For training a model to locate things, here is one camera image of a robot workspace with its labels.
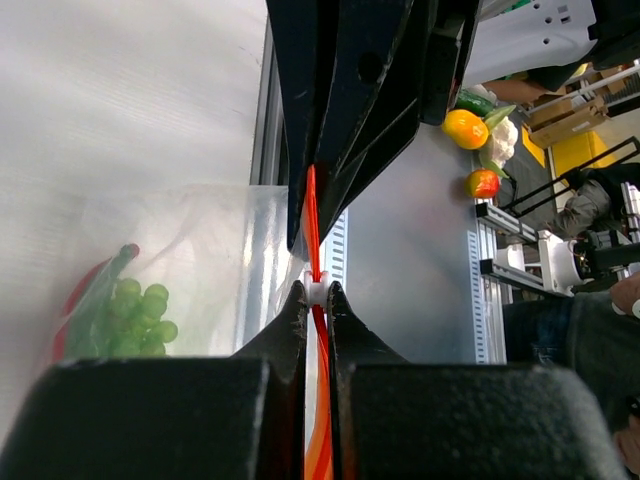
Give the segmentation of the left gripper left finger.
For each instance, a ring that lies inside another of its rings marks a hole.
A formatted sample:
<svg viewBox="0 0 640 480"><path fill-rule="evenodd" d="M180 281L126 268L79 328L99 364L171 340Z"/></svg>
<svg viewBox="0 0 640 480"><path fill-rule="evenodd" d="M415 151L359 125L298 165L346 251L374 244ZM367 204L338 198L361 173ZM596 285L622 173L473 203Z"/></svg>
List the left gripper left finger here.
<svg viewBox="0 0 640 480"><path fill-rule="evenodd" d="M49 368L1 451L5 479L300 479L308 301L228 357Z"/></svg>

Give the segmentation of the clear zip top bag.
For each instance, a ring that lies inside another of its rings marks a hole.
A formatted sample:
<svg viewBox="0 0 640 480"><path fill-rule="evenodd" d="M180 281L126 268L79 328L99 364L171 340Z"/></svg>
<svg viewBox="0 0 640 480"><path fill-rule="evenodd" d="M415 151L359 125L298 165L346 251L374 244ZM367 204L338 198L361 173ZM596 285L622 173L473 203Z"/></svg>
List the clear zip top bag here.
<svg viewBox="0 0 640 480"><path fill-rule="evenodd" d="M172 357L228 357L272 321L291 286L301 282L308 315L322 322L314 298L324 279L312 269L302 280L282 280L283 225L280 190L216 192L212 198L188 195L168 199L156 217L147 218L136 240L140 251L118 279L134 278L143 287L159 283L170 293L166 317L179 327L164 357L65 359L117 360ZM330 479L332 466L328 375L318 380L314 431L305 440L304 479Z"/></svg>

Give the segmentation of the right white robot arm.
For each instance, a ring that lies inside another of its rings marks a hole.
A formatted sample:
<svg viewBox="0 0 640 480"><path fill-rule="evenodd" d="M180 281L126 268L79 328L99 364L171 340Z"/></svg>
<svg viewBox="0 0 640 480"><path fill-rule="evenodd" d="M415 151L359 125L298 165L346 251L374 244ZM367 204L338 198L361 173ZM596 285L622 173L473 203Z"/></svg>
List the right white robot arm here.
<svg viewBox="0 0 640 480"><path fill-rule="evenodd" d="M639 53L635 1L532 1L483 18L478 1L271 1L289 160L287 247L339 215L460 89L518 72ZM317 204L306 212L307 178Z"/></svg>

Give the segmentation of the green grape bunch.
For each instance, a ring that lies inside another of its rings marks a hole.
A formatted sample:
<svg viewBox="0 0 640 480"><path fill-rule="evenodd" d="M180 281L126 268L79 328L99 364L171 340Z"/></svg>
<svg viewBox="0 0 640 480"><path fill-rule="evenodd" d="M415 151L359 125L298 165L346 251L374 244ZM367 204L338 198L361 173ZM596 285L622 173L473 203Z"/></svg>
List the green grape bunch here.
<svg viewBox="0 0 640 480"><path fill-rule="evenodd" d="M110 302L110 355L105 358L164 357L179 335L166 317L170 293L162 284L143 287L134 278L118 279Z"/></svg>

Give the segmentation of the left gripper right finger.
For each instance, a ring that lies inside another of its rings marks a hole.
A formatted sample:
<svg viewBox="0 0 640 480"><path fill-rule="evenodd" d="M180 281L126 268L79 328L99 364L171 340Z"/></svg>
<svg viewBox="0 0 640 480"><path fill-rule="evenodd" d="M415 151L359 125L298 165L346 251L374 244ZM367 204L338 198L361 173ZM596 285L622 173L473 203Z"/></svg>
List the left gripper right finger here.
<svg viewBox="0 0 640 480"><path fill-rule="evenodd" d="M328 291L338 479L623 479L594 395L540 365L411 363Z"/></svg>

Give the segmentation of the red chili pepper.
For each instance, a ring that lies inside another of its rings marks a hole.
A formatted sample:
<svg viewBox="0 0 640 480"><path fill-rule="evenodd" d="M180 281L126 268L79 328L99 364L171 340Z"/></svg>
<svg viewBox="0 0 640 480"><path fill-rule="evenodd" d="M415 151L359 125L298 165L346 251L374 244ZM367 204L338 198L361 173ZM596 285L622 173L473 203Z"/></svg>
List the red chili pepper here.
<svg viewBox="0 0 640 480"><path fill-rule="evenodd" d="M62 326L54 335L51 360L100 358L110 355L110 302L118 277L139 254L135 243L95 265L76 285L63 309Z"/></svg>

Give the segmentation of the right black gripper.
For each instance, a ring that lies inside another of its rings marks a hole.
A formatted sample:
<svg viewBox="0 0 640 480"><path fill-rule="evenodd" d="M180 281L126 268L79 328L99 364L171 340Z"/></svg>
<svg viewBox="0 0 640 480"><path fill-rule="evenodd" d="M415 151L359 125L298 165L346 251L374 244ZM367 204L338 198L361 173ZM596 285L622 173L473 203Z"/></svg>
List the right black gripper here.
<svg viewBox="0 0 640 480"><path fill-rule="evenodd" d="M443 123L462 85L481 4L266 3L288 158L288 249L300 248L310 166L316 167L318 228L325 239L345 208L415 137L420 106L423 123Z"/></svg>

